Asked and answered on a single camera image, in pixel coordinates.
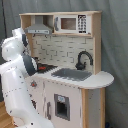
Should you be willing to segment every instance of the tile backsplash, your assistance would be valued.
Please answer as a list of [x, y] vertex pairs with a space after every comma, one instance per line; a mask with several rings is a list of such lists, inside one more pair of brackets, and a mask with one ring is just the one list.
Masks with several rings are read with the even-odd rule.
[[[35, 35], [32, 41], [34, 57], [39, 58], [39, 63], [74, 68], [81, 51], [86, 50], [93, 56], [93, 38]], [[88, 56], [82, 55], [81, 62], [86, 62], [86, 70], [93, 71]]]

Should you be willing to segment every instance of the knob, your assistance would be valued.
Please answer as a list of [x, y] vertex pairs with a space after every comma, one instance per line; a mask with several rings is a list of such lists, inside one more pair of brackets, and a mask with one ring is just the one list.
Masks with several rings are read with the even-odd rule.
[[36, 86], [37, 86], [37, 83], [36, 83], [35, 81], [33, 81], [33, 82], [31, 83], [31, 86], [32, 86], [32, 87], [36, 87]]

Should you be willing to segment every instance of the oven door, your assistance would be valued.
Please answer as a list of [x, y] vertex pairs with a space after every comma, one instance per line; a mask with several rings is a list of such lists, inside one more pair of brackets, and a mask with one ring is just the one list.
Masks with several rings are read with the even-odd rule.
[[55, 33], [78, 33], [78, 15], [55, 15]]

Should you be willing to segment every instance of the cabinet door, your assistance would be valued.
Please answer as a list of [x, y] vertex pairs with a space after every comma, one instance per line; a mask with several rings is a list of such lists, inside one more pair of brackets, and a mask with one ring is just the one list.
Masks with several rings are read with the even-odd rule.
[[82, 128], [81, 90], [45, 81], [46, 116], [55, 128]]

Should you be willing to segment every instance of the shelf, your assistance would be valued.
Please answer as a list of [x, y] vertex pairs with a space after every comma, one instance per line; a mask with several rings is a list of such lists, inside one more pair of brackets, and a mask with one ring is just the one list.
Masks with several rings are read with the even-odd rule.
[[86, 36], [92, 37], [91, 34], [78, 34], [78, 33], [52, 33], [53, 35], [67, 35], [67, 36]]

